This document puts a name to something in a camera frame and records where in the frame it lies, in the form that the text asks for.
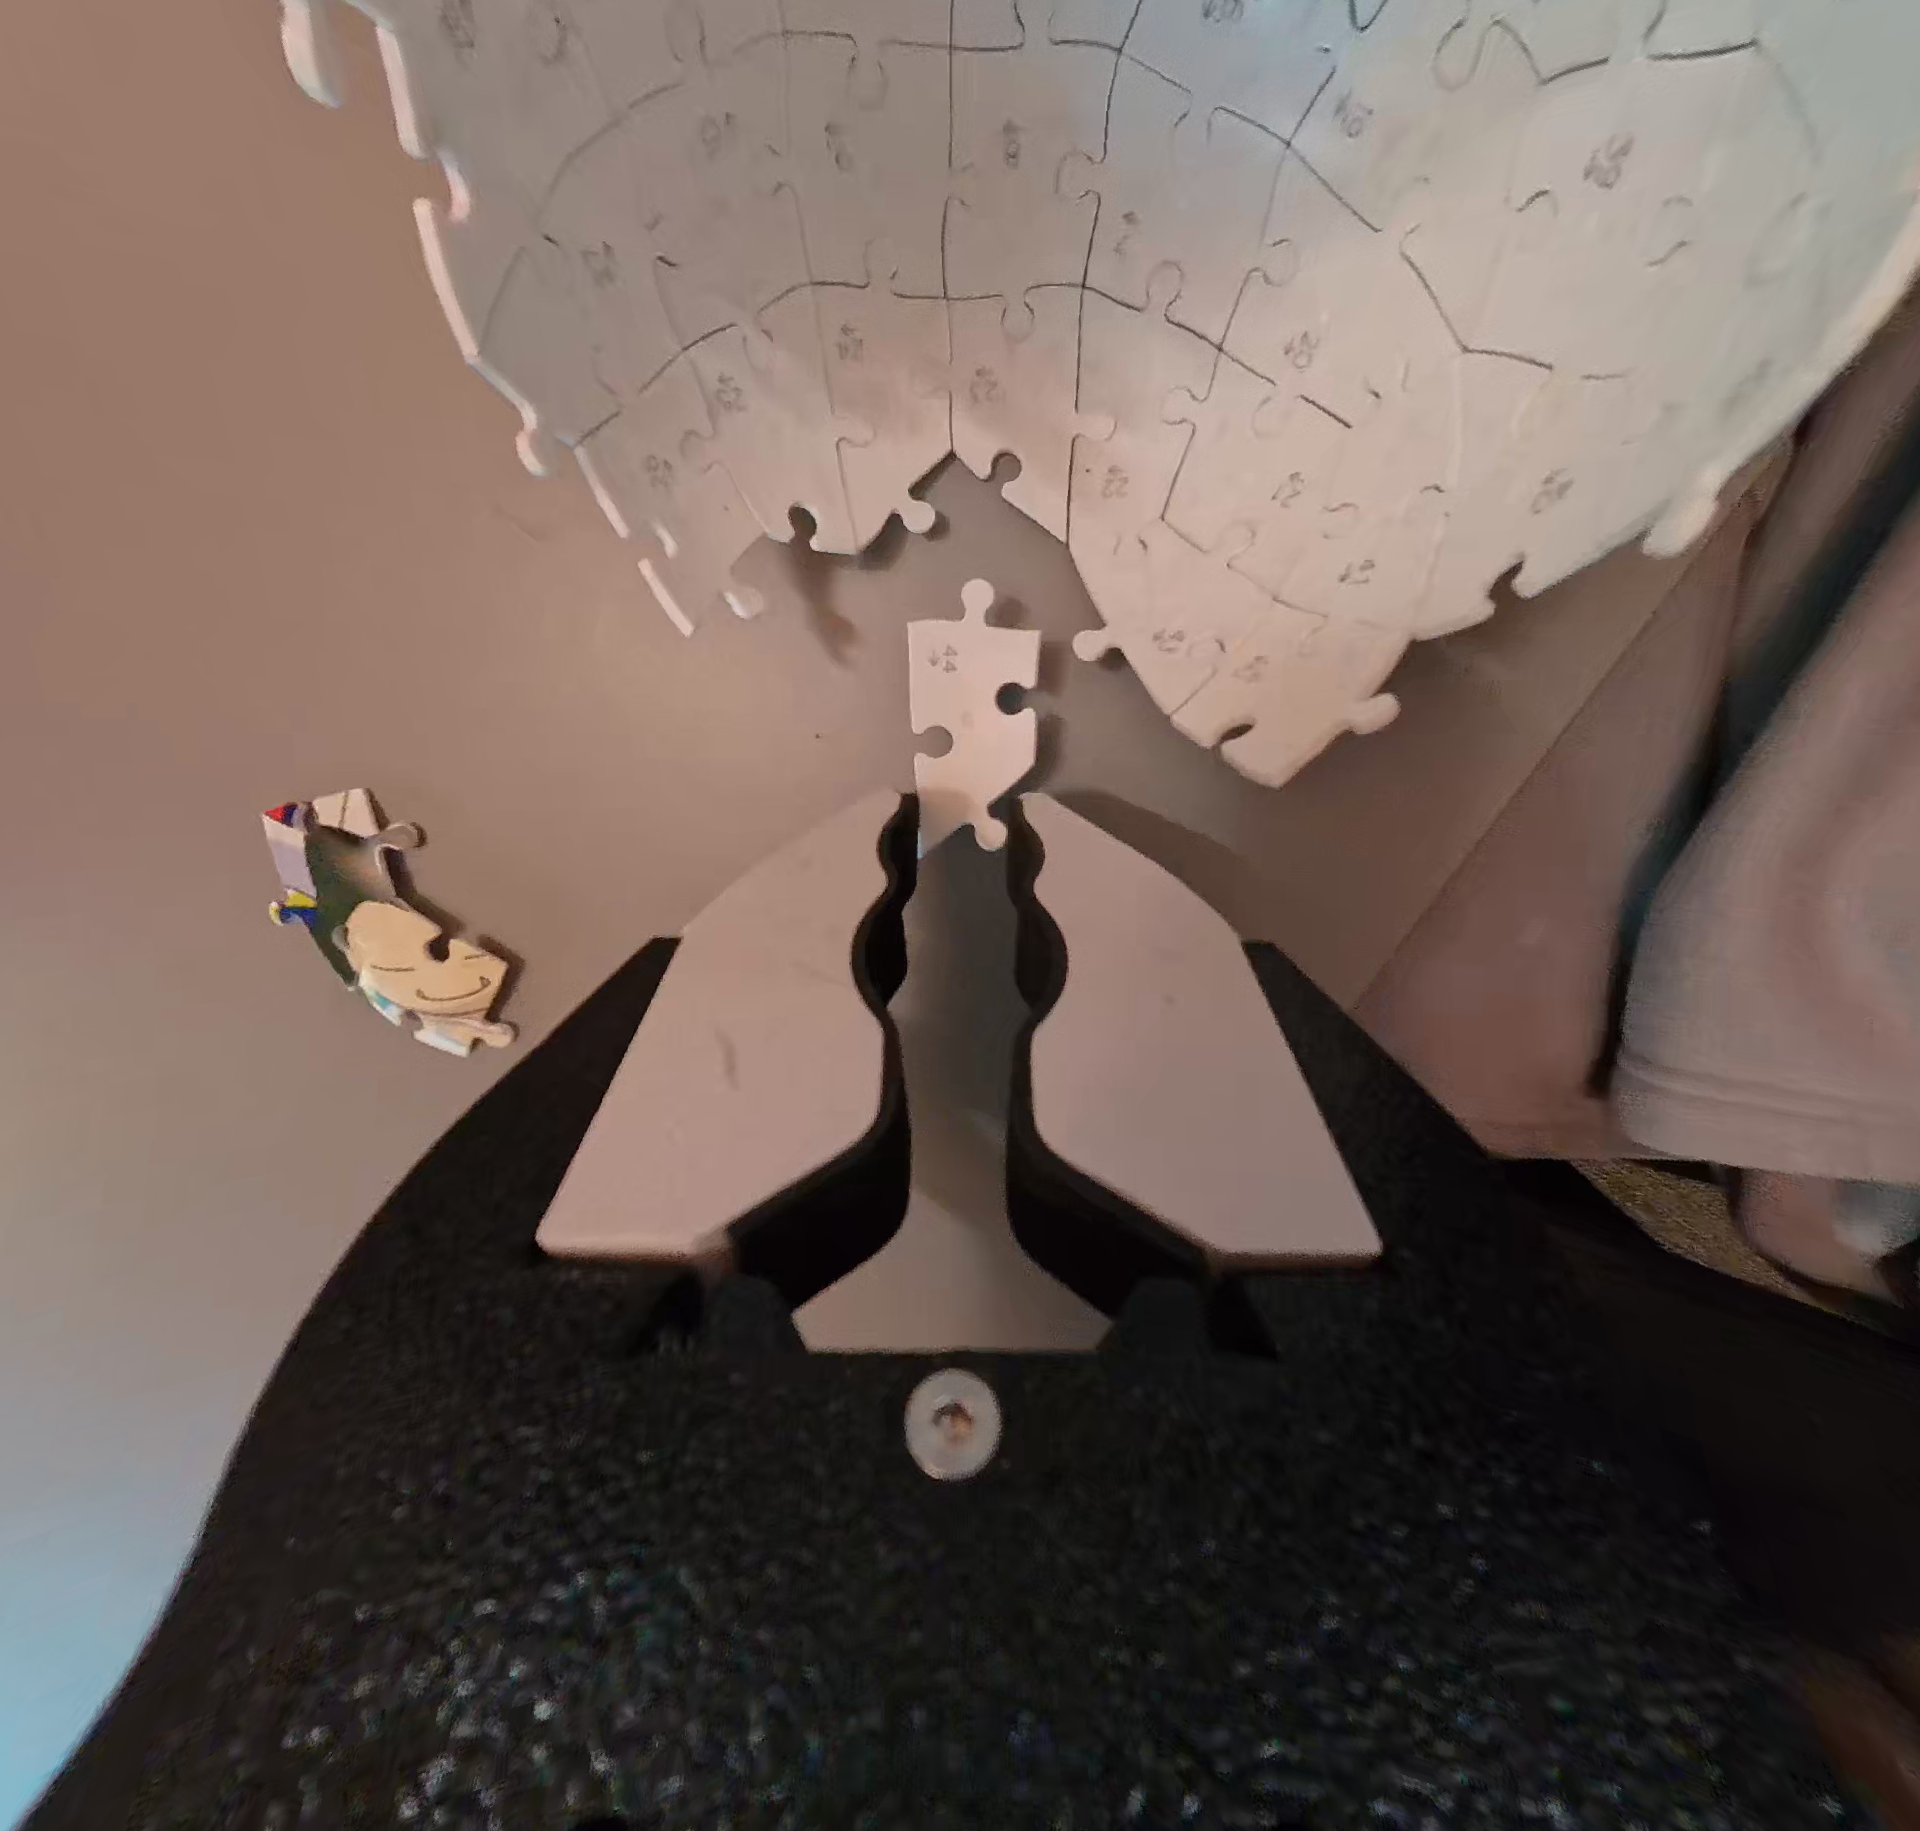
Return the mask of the partly built puzzle ball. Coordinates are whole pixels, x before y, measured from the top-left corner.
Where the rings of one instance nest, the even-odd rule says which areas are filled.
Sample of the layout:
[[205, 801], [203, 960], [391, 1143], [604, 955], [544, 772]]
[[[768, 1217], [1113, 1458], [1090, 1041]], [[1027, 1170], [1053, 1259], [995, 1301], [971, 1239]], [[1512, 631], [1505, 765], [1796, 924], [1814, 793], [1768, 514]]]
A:
[[1259, 784], [1685, 549], [1915, 278], [1915, 0], [279, 4], [322, 102], [370, 20], [454, 343], [684, 630], [1010, 458]]

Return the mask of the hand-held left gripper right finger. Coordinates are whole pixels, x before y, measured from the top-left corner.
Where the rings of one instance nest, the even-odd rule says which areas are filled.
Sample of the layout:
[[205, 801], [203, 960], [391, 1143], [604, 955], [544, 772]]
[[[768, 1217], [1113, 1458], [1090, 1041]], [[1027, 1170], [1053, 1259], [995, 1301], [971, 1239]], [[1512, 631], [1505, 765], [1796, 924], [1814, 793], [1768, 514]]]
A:
[[1345, 1274], [1382, 1237], [1237, 929], [1046, 793], [1004, 842], [1016, 1036], [1004, 1207], [1105, 1315], [1143, 1284], [1220, 1306], [1242, 1274]]

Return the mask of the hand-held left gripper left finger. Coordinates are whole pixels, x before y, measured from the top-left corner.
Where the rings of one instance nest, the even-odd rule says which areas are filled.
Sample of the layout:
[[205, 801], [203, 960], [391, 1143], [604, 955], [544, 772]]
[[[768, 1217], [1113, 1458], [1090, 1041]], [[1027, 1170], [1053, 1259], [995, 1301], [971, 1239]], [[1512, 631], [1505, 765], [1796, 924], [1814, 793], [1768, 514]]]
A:
[[540, 1217], [545, 1255], [740, 1274], [798, 1308], [887, 1245], [916, 828], [912, 795], [866, 793], [694, 916]]

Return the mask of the joined colourful puzzle pieces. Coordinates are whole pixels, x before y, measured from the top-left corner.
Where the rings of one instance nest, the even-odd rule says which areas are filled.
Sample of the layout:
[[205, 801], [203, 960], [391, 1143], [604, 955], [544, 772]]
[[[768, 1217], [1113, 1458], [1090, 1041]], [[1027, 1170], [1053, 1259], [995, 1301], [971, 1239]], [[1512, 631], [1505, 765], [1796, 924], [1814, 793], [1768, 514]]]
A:
[[279, 878], [269, 919], [297, 928], [327, 969], [388, 1024], [454, 1056], [506, 1051], [510, 957], [422, 906], [409, 853], [427, 835], [384, 814], [370, 789], [289, 799], [262, 814]]

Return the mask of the white single puzzle piece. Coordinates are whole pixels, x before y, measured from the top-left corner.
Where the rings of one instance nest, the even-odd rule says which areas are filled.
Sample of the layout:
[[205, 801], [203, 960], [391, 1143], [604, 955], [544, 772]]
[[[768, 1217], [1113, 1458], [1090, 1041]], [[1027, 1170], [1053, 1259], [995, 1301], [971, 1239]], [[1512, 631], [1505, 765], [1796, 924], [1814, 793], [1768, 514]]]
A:
[[1027, 703], [1004, 710], [999, 693], [1008, 686], [1028, 693], [1039, 683], [1044, 634], [993, 625], [992, 604], [992, 582], [972, 577], [955, 620], [905, 625], [910, 727], [916, 734], [946, 734], [942, 755], [915, 756], [919, 857], [929, 857], [961, 828], [972, 830], [979, 849], [1000, 849], [1004, 822], [992, 803], [1036, 758], [1036, 710]]

